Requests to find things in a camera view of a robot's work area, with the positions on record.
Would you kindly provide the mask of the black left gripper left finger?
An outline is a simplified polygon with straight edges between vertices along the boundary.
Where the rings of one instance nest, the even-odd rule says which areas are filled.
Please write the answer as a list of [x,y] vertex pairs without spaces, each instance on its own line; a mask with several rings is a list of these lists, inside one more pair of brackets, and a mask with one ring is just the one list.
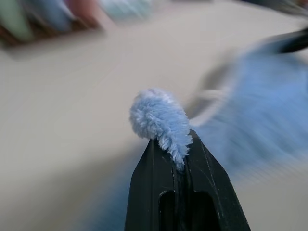
[[175,164],[150,140],[131,177],[125,230],[176,231],[178,219]]

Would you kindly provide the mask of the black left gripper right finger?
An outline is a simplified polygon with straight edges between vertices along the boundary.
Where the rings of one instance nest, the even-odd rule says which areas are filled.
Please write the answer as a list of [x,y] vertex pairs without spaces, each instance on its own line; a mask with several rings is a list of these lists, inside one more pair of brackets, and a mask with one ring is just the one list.
[[194,130],[185,157],[181,231],[248,231],[230,178]]

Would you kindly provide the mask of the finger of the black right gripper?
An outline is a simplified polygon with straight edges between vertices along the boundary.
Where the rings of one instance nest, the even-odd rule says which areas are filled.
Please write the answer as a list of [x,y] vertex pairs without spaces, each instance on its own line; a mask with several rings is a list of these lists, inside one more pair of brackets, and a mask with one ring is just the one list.
[[283,45],[279,53],[293,53],[308,47],[308,29],[304,28],[294,33],[295,37]]

